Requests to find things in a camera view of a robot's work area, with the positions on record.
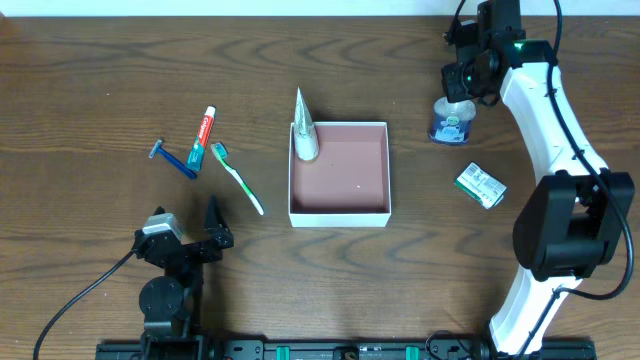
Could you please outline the red green toothpaste tube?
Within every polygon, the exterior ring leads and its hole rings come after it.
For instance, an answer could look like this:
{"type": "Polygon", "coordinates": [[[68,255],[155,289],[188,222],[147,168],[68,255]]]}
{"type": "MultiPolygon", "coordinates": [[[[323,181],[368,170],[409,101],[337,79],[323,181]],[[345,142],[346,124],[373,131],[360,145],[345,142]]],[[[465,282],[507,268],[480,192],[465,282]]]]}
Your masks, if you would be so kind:
{"type": "Polygon", "coordinates": [[[207,142],[215,121],[216,110],[217,108],[214,105],[209,105],[198,128],[197,135],[194,139],[194,143],[186,162],[186,166],[192,171],[199,172],[201,170],[207,142]]]}

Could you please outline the green white soap box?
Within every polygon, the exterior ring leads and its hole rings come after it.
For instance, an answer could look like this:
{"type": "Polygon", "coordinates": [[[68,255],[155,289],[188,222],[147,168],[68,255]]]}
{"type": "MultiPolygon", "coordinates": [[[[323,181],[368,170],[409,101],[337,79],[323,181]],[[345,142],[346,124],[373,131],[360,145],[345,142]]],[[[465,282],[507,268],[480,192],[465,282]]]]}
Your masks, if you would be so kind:
{"type": "Polygon", "coordinates": [[[505,196],[507,187],[489,173],[471,162],[455,179],[454,184],[483,208],[491,209],[505,196]]]}

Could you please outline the clear pump soap bottle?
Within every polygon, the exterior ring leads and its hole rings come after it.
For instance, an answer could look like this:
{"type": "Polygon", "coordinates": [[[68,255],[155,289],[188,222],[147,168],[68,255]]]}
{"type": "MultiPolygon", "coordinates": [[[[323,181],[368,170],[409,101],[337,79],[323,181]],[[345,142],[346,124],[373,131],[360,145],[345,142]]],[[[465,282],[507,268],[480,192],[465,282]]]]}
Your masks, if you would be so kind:
{"type": "Polygon", "coordinates": [[[433,142],[458,146],[468,142],[476,106],[470,100],[450,103],[446,97],[433,106],[434,118],[428,132],[433,142]]]}

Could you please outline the white cardboard box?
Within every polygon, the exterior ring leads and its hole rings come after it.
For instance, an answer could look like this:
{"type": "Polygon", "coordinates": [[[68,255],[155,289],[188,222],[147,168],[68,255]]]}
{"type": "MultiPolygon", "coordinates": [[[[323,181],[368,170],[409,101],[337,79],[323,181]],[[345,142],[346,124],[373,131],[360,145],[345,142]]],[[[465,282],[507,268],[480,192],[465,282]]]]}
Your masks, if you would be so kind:
{"type": "Polygon", "coordinates": [[[288,215],[294,228],[384,228],[392,214],[384,122],[317,122],[319,155],[298,158],[289,136],[288,215]]]}

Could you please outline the white lotion tube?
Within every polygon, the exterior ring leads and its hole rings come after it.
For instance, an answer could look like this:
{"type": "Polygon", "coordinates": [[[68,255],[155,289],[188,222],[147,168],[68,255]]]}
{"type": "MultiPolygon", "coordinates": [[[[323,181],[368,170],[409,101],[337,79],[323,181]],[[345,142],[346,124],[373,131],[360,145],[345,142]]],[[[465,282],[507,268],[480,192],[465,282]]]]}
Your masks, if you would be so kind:
{"type": "Polygon", "coordinates": [[[297,157],[301,161],[314,161],[319,155],[316,129],[302,92],[297,89],[293,123],[293,139],[297,157]]]}

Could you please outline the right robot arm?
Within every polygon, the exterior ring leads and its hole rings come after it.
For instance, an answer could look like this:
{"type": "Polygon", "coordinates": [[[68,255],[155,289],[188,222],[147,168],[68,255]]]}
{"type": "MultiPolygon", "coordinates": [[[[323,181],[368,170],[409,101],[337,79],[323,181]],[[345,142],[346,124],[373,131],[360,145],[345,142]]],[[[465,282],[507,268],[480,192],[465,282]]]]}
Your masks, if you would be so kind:
{"type": "Polygon", "coordinates": [[[627,215],[631,176],[614,172],[582,131],[561,80],[557,41],[527,37],[516,1],[485,1],[473,21],[454,19],[445,40],[456,50],[441,71],[448,101],[503,103],[529,153],[536,187],[512,233],[519,267],[485,334],[460,340],[463,359],[592,359],[589,340],[548,339],[561,303],[609,263],[618,245],[633,249],[627,215]]]}

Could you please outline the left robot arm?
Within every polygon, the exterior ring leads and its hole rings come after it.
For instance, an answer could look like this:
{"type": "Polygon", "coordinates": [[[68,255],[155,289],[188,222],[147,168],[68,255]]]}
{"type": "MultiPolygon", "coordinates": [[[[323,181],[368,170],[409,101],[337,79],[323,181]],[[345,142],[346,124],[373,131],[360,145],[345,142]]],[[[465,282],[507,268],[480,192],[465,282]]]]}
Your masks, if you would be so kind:
{"type": "Polygon", "coordinates": [[[204,221],[207,238],[184,243],[184,231],[174,214],[156,209],[134,233],[133,254],[164,271],[140,291],[144,314],[143,359],[214,359],[215,346],[200,329],[203,267],[223,258],[234,237],[215,196],[204,221]]]}

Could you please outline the green white toothbrush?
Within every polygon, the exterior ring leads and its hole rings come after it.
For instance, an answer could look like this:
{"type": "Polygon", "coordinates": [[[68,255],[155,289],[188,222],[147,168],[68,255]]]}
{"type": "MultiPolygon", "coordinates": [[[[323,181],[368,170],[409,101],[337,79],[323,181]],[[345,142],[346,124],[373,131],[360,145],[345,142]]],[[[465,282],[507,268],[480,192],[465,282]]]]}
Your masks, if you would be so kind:
{"type": "Polygon", "coordinates": [[[218,160],[218,162],[222,165],[222,167],[235,179],[235,181],[240,185],[249,201],[252,203],[256,211],[260,216],[265,214],[264,207],[260,203],[258,197],[254,194],[254,192],[250,189],[250,187],[246,184],[244,179],[241,177],[240,173],[230,166],[226,159],[228,157],[228,151],[222,142],[216,142],[210,146],[211,151],[214,157],[218,160]]]}

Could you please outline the blue disposable razor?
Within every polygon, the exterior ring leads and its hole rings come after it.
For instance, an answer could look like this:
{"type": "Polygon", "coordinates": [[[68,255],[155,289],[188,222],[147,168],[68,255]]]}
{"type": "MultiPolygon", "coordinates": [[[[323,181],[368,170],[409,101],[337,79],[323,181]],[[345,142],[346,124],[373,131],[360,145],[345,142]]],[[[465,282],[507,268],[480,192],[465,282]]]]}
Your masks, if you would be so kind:
{"type": "Polygon", "coordinates": [[[197,174],[189,169],[183,162],[173,156],[171,153],[166,151],[163,147],[163,140],[158,139],[153,147],[151,148],[148,157],[153,158],[156,155],[161,155],[167,162],[169,162],[172,166],[178,169],[182,174],[184,174],[189,179],[195,180],[197,178],[197,174]]]}

